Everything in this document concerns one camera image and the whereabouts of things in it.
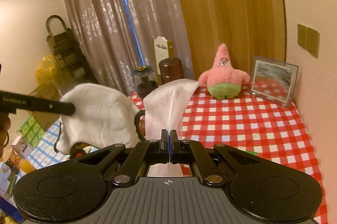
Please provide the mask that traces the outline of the person's left hand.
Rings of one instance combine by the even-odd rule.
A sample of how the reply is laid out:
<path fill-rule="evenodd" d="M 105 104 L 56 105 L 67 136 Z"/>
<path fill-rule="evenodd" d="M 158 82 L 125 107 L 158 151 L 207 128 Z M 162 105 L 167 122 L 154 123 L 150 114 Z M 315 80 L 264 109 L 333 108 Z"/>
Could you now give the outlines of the person's left hand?
<path fill-rule="evenodd" d="M 0 157 L 3 156 L 3 149 L 6 141 L 8 140 L 7 133 L 11 127 L 11 120 L 7 113 L 1 113 L 0 115 Z"/>

